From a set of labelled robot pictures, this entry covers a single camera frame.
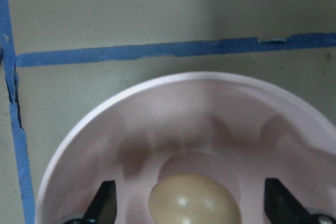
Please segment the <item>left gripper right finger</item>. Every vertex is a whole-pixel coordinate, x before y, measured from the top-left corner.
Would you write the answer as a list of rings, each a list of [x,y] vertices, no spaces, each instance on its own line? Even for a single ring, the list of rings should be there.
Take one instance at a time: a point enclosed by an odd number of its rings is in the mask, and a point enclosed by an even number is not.
[[[311,215],[277,178],[266,178],[264,212],[270,223],[311,223]]]

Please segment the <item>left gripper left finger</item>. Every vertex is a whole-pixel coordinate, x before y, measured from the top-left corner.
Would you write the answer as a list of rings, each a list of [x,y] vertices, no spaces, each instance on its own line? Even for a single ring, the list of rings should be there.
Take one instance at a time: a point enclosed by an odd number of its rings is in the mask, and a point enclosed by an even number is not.
[[[114,180],[104,181],[99,187],[82,221],[83,223],[111,223],[117,217],[117,193]]]

